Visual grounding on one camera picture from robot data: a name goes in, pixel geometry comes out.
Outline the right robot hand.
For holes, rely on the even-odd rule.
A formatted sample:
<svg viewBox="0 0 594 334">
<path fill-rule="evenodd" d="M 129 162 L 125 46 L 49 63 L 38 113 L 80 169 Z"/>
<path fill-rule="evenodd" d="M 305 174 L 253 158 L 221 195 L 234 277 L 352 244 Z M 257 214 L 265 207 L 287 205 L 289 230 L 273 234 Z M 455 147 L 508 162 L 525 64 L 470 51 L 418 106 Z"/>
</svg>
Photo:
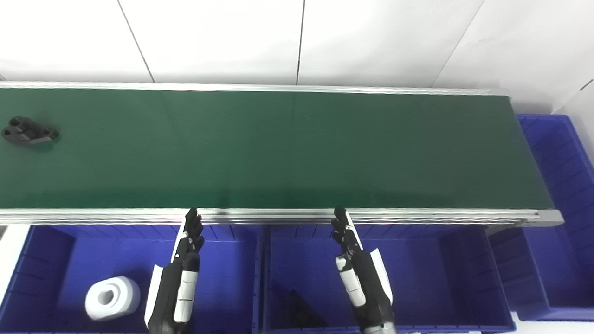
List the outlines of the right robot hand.
<svg viewBox="0 0 594 334">
<path fill-rule="evenodd" d="M 336 268 L 363 334 L 395 334 L 394 294 L 379 249 L 365 251 L 350 214 L 334 209 L 332 237 L 340 245 Z"/>
</svg>

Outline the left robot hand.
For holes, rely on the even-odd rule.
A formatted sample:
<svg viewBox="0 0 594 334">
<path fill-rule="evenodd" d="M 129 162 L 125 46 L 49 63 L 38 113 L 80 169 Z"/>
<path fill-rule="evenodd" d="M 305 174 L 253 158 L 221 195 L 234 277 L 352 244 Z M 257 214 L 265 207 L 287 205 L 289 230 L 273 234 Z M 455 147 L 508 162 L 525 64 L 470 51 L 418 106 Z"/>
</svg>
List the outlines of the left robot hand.
<svg viewBox="0 0 594 334">
<path fill-rule="evenodd" d="M 196 208 L 185 214 L 167 266 L 154 266 L 144 323 L 149 334 L 188 334 L 202 249 L 204 226 Z"/>
</svg>

